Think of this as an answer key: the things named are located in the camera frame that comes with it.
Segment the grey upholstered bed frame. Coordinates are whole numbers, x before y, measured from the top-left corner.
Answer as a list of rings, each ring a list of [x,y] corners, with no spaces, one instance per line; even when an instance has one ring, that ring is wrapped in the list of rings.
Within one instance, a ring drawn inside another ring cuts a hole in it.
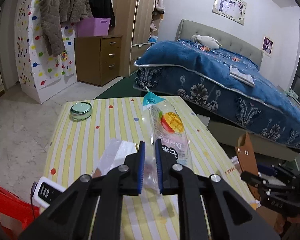
[[[245,57],[252,58],[254,63],[260,64],[262,62],[263,54],[255,46],[252,46],[224,31],[197,22],[182,19],[178,25],[175,40],[188,40],[195,34],[211,36],[221,42],[223,48],[244,55]],[[199,114],[210,119],[207,128],[217,141],[222,144],[235,146],[237,144],[238,137],[248,132],[251,142],[253,143],[254,150],[259,154],[282,159],[284,161],[293,161],[300,153],[300,149],[291,148],[284,144],[279,144],[278,142],[267,139],[254,131],[239,126],[238,124],[215,113],[204,110],[197,105],[192,104],[191,107],[197,110]]]

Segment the brown drawer cabinet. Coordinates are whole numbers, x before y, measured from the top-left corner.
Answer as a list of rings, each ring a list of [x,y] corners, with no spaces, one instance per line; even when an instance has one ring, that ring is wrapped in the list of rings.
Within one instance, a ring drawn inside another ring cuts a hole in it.
[[[119,76],[121,36],[75,38],[77,80],[104,86]]]

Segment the white pillow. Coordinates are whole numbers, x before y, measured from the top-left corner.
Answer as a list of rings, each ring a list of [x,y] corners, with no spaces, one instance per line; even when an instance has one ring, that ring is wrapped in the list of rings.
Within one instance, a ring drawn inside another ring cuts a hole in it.
[[[219,49],[222,46],[216,39],[210,36],[193,35],[190,41],[200,43],[202,46],[210,49]]]

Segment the wooden wardrobe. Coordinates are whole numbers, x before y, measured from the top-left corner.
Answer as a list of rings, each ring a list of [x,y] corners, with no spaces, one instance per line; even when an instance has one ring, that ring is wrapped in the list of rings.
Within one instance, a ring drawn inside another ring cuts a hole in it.
[[[156,13],[156,0],[113,0],[115,27],[110,35],[122,36],[119,76],[129,77],[136,71],[134,62],[146,51],[157,36],[163,14]]]

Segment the brown leather case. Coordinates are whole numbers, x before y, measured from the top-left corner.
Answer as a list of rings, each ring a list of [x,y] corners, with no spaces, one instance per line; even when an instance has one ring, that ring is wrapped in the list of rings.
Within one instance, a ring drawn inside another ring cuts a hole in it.
[[[250,179],[251,175],[258,177],[257,162],[248,132],[239,137],[235,150],[240,166],[241,179]]]

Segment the white stocking package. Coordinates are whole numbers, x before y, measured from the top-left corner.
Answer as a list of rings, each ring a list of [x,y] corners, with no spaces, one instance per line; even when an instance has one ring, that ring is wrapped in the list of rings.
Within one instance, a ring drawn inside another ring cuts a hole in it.
[[[106,146],[99,159],[92,177],[97,178],[106,175],[111,169],[122,165],[125,157],[138,151],[139,144],[113,138]]]

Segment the red plastic stool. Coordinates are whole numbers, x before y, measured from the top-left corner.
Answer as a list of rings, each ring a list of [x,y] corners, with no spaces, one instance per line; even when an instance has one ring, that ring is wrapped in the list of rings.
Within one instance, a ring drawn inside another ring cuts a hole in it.
[[[38,216],[39,207],[0,187],[0,227],[8,239],[17,239]]]

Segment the grey quilted jacket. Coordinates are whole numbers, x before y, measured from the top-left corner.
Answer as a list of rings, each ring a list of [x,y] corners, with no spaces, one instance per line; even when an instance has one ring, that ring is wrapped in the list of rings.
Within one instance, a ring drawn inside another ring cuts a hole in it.
[[[92,18],[88,0],[39,0],[41,26],[49,55],[65,51],[61,25]]]

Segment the polka dot white cabinet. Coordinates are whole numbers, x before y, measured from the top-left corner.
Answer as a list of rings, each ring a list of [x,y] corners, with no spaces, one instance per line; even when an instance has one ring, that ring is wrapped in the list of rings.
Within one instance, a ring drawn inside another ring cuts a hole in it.
[[[38,103],[77,81],[73,23],[61,25],[65,51],[54,57],[47,52],[40,24],[39,0],[18,0],[14,24],[15,62],[21,89]]]

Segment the purple plastic basket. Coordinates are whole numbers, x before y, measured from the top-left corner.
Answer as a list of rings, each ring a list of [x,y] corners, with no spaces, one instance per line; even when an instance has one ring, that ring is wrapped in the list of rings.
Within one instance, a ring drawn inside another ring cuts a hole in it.
[[[107,36],[110,26],[109,18],[87,18],[76,24],[78,37]]]

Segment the blue floral blanket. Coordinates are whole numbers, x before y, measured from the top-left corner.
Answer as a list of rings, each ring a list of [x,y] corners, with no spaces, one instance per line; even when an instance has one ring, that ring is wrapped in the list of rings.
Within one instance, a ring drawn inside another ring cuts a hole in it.
[[[267,139],[300,149],[300,109],[245,56],[189,40],[160,41],[134,65],[136,89],[178,95]],[[255,87],[231,77],[230,66],[250,74]]]

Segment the small purple wall picture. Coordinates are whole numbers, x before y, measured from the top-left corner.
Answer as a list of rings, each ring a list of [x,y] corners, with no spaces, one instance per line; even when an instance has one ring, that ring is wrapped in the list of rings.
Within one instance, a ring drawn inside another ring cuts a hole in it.
[[[269,39],[268,37],[264,37],[263,43],[262,43],[262,52],[271,57],[272,50],[273,50],[273,41]]]

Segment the large wall poster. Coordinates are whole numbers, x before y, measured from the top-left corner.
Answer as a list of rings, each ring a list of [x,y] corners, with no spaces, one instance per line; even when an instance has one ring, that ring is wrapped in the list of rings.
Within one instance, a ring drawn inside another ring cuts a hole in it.
[[[212,12],[244,25],[247,3],[243,0],[214,0]]]

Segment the white mobile router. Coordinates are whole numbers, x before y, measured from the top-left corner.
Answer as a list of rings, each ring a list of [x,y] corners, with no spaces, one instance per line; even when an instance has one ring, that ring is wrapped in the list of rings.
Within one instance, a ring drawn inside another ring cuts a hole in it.
[[[64,191],[65,187],[54,181],[41,177],[38,182],[34,182],[31,189],[31,199],[34,199],[40,207],[47,208]]]

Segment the green round tin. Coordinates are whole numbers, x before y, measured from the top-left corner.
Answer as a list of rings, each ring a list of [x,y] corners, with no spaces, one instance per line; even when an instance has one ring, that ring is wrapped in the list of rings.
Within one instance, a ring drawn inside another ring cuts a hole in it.
[[[93,107],[89,102],[78,102],[70,108],[70,116],[76,121],[82,121],[89,118],[92,112]]]

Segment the cardboard sheet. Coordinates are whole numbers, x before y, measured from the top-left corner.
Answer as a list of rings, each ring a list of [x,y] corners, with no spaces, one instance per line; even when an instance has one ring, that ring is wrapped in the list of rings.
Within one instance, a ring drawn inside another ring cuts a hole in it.
[[[283,233],[283,227],[286,220],[284,217],[264,206],[260,206],[256,209],[256,212],[280,235]]]

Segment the folded white cloth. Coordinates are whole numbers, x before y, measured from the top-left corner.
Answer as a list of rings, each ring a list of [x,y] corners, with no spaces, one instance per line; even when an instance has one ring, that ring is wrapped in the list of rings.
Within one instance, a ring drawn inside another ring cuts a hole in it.
[[[250,74],[243,74],[237,68],[230,66],[230,76],[234,79],[249,85],[250,87],[255,87],[254,80]]]

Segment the mango snack bag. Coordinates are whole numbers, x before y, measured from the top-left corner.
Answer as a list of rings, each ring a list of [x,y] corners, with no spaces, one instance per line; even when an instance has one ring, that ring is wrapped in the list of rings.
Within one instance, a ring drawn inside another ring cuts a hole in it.
[[[159,190],[155,142],[161,140],[163,151],[172,154],[177,163],[192,167],[190,141],[185,125],[175,107],[165,98],[148,91],[142,103],[142,123],[148,135],[145,137],[145,175],[147,187]]]

